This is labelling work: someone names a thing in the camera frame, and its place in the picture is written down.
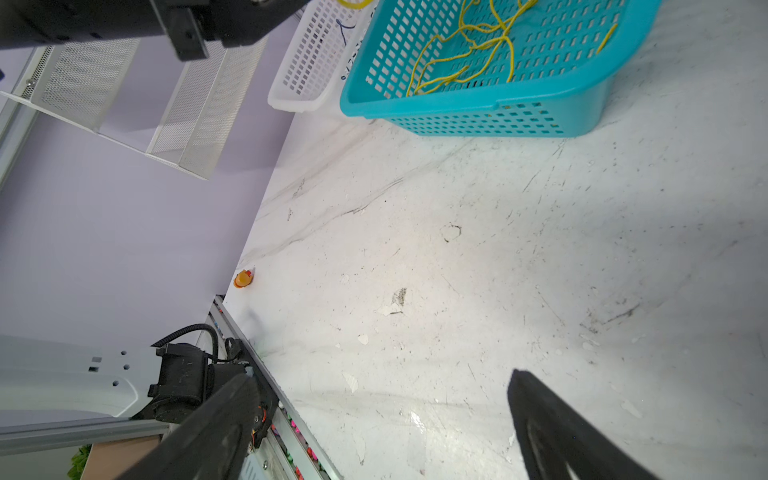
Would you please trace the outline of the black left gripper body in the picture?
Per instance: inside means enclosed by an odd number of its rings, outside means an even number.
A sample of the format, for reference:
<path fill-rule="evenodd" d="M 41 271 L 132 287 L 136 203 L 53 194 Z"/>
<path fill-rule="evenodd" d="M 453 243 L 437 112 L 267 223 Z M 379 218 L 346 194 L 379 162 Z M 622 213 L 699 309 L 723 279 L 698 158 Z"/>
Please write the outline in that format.
<path fill-rule="evenodd" d="M 1 48 L 164 35 L 183 62 L 266 37 L 307 0 L 10 0 L 1 3 Z"/>

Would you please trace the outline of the white mesh wall shelf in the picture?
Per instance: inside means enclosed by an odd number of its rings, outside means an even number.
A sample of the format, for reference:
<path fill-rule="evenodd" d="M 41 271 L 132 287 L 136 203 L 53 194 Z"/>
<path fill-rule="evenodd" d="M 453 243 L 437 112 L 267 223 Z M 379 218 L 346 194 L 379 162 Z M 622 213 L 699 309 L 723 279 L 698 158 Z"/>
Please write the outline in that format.
<path fill-rule="evenodd" d="M 267 42 L 180 61 L 162 37 L 32 49 L 1 94 L 200 179 L 212 176 Z"/>

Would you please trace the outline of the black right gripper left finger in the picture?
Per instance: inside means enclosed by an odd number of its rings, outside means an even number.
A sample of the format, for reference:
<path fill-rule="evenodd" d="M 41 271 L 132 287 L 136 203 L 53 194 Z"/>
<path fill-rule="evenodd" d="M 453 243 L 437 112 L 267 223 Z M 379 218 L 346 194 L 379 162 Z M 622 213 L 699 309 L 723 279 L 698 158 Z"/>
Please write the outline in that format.
<path fill-rule="evenodd" d="M 122 479 L 237 479 L 257 413 L 256 381 L 238 375 L 195 410 Z"/>

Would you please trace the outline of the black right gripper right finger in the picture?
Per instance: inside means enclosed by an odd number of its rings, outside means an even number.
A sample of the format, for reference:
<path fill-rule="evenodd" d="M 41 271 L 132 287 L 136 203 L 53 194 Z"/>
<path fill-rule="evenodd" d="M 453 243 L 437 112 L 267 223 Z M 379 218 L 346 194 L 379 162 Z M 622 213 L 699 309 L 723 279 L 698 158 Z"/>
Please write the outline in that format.
<path fill-rule="evenodd" d="M 515 369 L 507 389 L 530 479 L 653 479 L 533 373 Z"/>

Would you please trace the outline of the teal plastic basket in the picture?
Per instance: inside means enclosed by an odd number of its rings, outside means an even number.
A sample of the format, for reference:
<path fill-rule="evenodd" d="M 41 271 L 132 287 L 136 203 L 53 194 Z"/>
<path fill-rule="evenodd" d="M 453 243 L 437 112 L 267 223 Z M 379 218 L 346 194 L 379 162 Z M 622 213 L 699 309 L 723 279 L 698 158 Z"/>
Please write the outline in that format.
<path fill-rule="evenodd" d="M 343 88 L 350 117 L 421 136 L 577 137 L 598 124 L 656 1 L 382 1 Z"/>

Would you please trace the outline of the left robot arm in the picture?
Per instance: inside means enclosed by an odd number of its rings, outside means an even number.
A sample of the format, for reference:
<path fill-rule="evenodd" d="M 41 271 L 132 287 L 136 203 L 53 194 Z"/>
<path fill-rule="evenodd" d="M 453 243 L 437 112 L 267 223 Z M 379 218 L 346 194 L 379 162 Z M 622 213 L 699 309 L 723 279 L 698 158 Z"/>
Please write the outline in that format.
<path fill-rule="evenodd" d="M 5 1 L 1 421 L 168 418 L 160 338 L 229 286 L 290 118 L 267 93 L 299 1 Z"/>

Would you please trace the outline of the small orange object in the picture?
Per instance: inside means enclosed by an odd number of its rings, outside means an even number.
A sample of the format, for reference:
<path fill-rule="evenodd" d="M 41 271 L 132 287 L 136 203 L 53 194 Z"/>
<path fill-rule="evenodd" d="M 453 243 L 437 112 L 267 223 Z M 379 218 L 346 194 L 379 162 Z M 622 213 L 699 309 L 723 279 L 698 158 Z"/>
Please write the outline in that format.
<path fill-rule="evenodd" d="M 249 286 L 254 280 L 254 273 L 251 269 L 243 269 L 233 278 L 233 286 L 242 289 Z"/>

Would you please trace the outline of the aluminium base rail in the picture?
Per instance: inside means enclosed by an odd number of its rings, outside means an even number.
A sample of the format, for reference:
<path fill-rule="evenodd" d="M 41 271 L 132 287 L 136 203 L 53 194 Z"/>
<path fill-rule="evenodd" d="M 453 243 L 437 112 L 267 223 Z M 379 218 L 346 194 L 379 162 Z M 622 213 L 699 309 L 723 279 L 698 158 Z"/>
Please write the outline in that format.
<path fill-rule="evenodd" d="M 242 367 L 257 382 L 257 411 L 242 479 L 341 479 L 307 423 L 278 386 L 242 329 L 214 297 L 206 323 L 217 331 L 219 365 Z"/>

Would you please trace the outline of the white plastic basket left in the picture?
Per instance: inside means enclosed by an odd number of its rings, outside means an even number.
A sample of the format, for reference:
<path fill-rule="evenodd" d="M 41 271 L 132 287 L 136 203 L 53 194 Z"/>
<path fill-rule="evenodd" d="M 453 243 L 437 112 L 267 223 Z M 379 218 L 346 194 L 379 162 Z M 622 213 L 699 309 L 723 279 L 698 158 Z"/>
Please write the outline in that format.
<path fill-rule="evenodd" d="M 339 105 L 375 1 L 310 1 L 268 94 L 268 104 L 292 113 Z"/>

